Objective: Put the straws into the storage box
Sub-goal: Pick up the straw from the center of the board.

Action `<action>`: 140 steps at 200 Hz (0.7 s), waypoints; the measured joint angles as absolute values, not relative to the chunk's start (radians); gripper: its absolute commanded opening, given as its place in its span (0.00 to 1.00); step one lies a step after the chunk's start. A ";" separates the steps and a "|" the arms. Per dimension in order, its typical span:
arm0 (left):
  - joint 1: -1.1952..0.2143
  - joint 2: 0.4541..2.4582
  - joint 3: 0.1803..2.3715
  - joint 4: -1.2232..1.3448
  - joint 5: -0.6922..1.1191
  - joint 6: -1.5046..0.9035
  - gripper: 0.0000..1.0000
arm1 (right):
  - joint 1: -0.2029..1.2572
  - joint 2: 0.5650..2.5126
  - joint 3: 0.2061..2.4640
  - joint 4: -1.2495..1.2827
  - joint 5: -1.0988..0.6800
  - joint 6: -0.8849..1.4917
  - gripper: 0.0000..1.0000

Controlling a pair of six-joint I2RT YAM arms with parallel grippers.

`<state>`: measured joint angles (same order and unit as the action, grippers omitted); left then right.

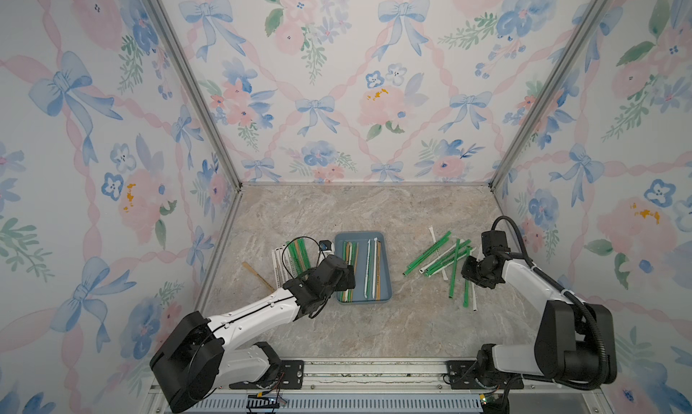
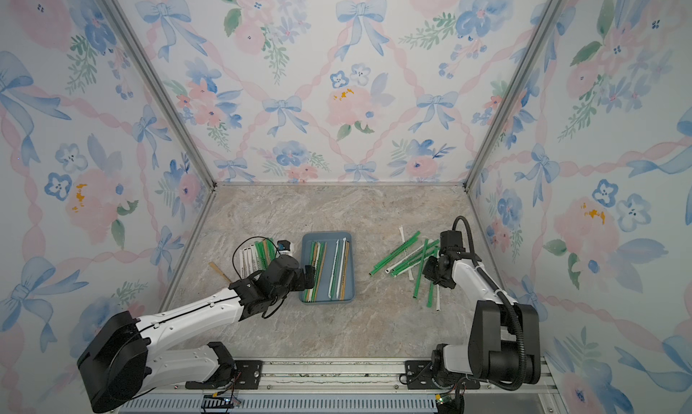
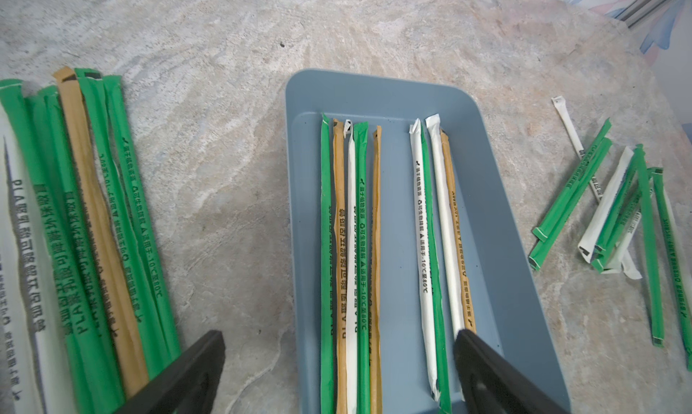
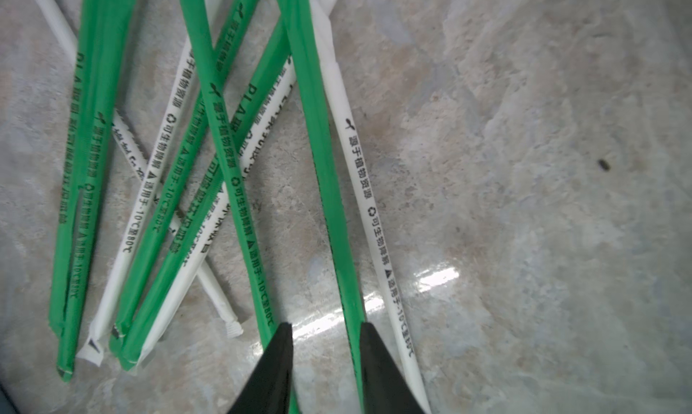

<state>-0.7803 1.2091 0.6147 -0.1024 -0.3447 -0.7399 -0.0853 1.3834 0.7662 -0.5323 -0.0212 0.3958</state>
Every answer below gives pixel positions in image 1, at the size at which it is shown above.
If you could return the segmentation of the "blue plastic storage tray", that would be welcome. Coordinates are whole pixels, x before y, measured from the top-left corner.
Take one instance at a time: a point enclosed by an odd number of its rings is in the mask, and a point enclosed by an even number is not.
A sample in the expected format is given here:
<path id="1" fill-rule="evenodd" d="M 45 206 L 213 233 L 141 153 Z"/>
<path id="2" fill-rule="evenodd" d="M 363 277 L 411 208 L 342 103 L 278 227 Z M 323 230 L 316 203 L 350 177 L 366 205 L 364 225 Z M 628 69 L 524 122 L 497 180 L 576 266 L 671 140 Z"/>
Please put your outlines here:
<path id="1" fill-rule="evenodd" d="M 366 273 L 366 255 L 367 255 L 367 242 L 369 239 L 377 238 L 381 244 L 381 298 L 379 301 L 372 301 L 370 299 L 364 298 L 364 288 L 365 288 L 365 273 Z M 385 236 L 381 232 L 376 231 L 359 231 L 359 232 L 342 232 L 335 237 L 335 255 L 342 258 L 343 243 L 357 242 L 359 245 L 359 259 L 357 274 L 355 275 L 355 293 L 353 297 L 353 302 L 341 301 L 341 293 L 337 293 L 336 299 L 341 304 L 365 304 L 365 303 L 380 303 L 387 302 L 393 296 L 393 290 L 391 285 L 391 277 L 389 274 L 389 261 L 387 260 L 387 250 L 385 245 Z"/>

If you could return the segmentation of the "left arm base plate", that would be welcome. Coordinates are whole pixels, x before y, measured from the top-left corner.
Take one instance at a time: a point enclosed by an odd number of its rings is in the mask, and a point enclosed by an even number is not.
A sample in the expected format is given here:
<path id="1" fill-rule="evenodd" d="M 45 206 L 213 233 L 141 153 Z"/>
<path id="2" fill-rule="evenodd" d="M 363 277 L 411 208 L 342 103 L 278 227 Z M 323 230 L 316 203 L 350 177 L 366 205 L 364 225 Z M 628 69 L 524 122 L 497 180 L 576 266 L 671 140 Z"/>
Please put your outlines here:
<path id="1" fill-rule="evenodd" d="M 281 390 L 301 390 L 305 375 L 303 360 L 281 360 L 277 365 L 270 365 L 258 380 L 241 381 L 228 386 L 230 390 L 263 390 L 281 388 Z"/>

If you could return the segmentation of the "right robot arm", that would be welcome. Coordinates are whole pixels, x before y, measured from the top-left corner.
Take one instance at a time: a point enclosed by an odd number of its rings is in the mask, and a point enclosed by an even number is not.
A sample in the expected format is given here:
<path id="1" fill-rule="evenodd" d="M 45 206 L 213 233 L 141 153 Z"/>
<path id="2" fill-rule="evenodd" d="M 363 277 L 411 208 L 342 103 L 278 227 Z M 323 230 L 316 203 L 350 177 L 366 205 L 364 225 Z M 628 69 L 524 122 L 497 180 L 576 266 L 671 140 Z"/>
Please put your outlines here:
<path id="1" fill-rule="evenodd" d="M 517 254 L 487 255 L 481 260 L 471 257 L 461 275 L 479 288 L 510 284 L 541 313 L 532 342 L 483 345 L 466 381 L 502 387 L 517 377 L 580 391 L 616 381 L 614 320 L 607 307 L 585 302 Z"/>

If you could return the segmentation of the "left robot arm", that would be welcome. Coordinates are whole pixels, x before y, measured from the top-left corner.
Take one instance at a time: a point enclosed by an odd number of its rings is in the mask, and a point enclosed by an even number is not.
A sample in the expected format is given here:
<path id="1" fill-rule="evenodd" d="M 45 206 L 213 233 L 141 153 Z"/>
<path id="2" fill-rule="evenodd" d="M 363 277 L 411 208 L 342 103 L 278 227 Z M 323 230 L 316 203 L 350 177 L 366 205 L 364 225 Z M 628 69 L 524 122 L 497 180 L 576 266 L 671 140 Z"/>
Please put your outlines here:
<path id="1" fill-rule="evenodd" d="M 353 266 L 328 255 L 241 309 L 210 318 L 198 311 L 187 314 L 150 361 L 170 410 L 182 413 L 214 390 L 238 383 L 259 388 L 278 384 L 281 360 L 276 351 L 265 342 L 242 346 L 280 325 L 315 318 L 334 293 L 354 287 Z"/>

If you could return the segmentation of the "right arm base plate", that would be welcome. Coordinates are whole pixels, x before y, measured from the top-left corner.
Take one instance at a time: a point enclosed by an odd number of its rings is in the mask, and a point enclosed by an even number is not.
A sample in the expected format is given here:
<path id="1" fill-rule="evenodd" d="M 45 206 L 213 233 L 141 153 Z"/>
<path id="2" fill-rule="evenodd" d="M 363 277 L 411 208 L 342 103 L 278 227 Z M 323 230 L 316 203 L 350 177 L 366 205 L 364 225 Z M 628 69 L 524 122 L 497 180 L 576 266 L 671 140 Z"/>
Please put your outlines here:
<path id="1" fill-rule="evenodd" d="M 492 391 L 523 390 L 524 382 L 520 375 L 499 372 L 477 365 L 476 360 L 449 360 L 445 363 L 443 381 L 452 390 Z"/>

